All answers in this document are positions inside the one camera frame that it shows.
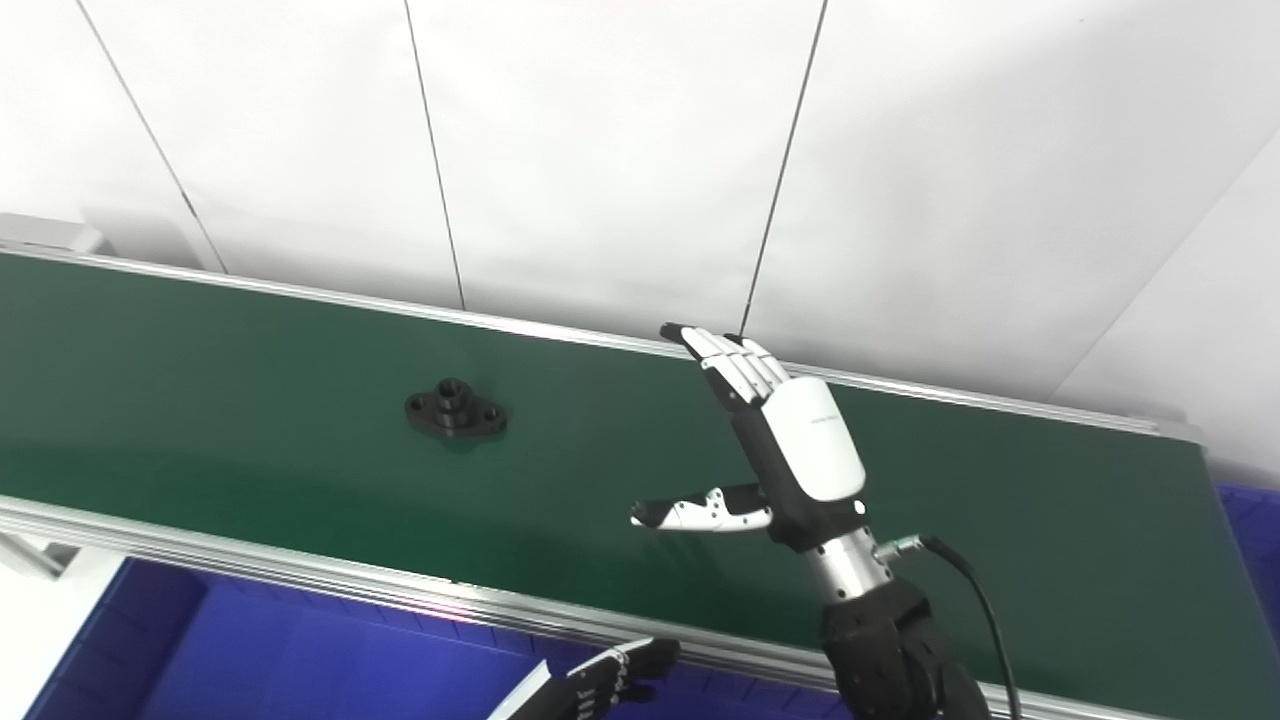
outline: black metal part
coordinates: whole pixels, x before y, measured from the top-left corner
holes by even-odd
[[[989,720],[982,689],[951,653],[929,601],[893,579],[822,614],[822,650],[856,717]]]
[[[760,495],[759,483],[724,486],[721,493],[724,496],[724,510],[728,510],[730,515],[748,515],[769,506]]]
[[[431,392],[408,396],[404,414],[411,425],[435,436],[492,436],[507,429],[507,411],[458,378],[444,378]]]

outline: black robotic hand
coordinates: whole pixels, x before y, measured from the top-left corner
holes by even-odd
[[[611,647],[563,678],[539,662],[489,720],[599,720],[620,702],[653,700],[654,688],[636,680],[667,676],[678,656],[678,642],[645,638]]]
[[[827,383],[792,378],[759,343],[668,323],[731,414],[758,483],[637,502],[631,523],[659,530],[741,532],[803,553],[824,602],[822,647],[841,700],[865,720],[991,717],[978,684],[952,657],[929,603],[877,546],[859,500],[867,474]]]

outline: white floor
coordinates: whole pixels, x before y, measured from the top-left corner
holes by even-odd
[[[124,556],[84,548],[55,582],[0,565],[0,720],[20,720]]]

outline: blue container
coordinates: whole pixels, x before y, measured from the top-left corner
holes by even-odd
[[[1280,493],[1221,483],[1217,496],[1280,646]]]
[[[600,648],[128,560],[28,720],[484,719]],[[847,719],[833,693],[677,665],[641,717]]]

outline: black cable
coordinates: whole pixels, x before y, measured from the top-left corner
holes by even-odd
[[[1014,684],[1014,670],[1009,666],[1005,638],[1000,634],[1000,625],[996,623],[996,611],[992,610],[991,601],[987,600],[987,593],[983,592],[982,584],[978,583],[978,571],[959,552],[951,550],[947,543],[936,537],[920,538],[920,544],[933,555],[946,560],[948,565],[959,570],[969,580],[969,584],[973,585],[973,592],[978,594],[978,602],[982,603],[982,611],[987,616],[987,625],[991,626],[991,639],[996,646],[996,660],[1000,662],[1000,674],[1005,679],[1005,691],[1009,693],[1009,717],[1010,720],[1021,720],[1023,705],[1018,700],[1018,685]]]

